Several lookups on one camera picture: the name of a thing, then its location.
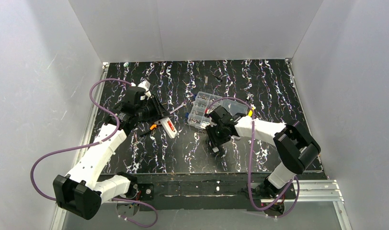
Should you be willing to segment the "red orange battery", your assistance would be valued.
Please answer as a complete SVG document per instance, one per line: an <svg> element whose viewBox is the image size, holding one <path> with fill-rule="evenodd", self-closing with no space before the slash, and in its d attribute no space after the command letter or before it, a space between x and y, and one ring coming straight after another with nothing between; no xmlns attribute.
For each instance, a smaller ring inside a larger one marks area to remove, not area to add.
<svg viewBox="0 0 389 230"><path fill-rule="evenodd" d="M168 120L168 125L169 125L171 131L174 132L175 131L175 127L174 127L173 123L171 122L171 120Z"/></svg>

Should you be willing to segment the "white AC remote control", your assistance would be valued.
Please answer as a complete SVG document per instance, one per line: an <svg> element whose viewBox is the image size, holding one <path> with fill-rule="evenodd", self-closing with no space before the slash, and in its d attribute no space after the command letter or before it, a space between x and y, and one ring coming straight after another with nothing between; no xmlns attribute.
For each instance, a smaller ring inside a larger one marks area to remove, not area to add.
<svg viewBox="0 0 389 230"><path fill-rule="evenodd" d="M169 127L169 125L168 125L168 123L166 124L166 125L162 125L163 126L163 128L165 129L165 132L167 133L167 135L169 136L169 138L175 138L176 137L176 135L177 135L177 129L175 128L175 131L174 132L172 132L171 131L171 129L170 129L170 127Z"/></svg>

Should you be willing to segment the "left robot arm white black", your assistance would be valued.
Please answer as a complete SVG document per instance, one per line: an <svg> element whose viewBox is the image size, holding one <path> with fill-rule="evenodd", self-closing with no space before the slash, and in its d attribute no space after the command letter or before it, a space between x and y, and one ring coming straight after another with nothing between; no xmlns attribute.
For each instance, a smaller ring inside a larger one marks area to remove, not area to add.
<svg viewBox="0 0 389 230"><path fill-rule="evenodd" d="M96 138L98 145L89 147L81 160L66 174L53 181L57 205L86 220L92 219L101 204L120 195L137 193L137 178L125 172L99 182L99 176L138 123L161 125L170 138L177 130L170 113L144 83L130 86L124 99L110 111Z"/></svg>

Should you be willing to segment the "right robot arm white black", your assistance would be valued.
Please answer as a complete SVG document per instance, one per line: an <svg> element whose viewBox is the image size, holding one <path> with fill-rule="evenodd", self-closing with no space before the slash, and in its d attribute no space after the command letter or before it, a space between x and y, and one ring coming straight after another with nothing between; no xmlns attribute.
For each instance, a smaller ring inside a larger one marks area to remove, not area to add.
<svg viewBox="0 0 389 230"><path fill-rule="evenodd" d="M213 152L232 137L247 137L276 147L281 163L264 180L261 190L276 193L294 176L302 174L321 152L321 147L299 121L291 124L273 123L237 113L230 114L218 106L208 114L211 124L206 127Z"/></svg>

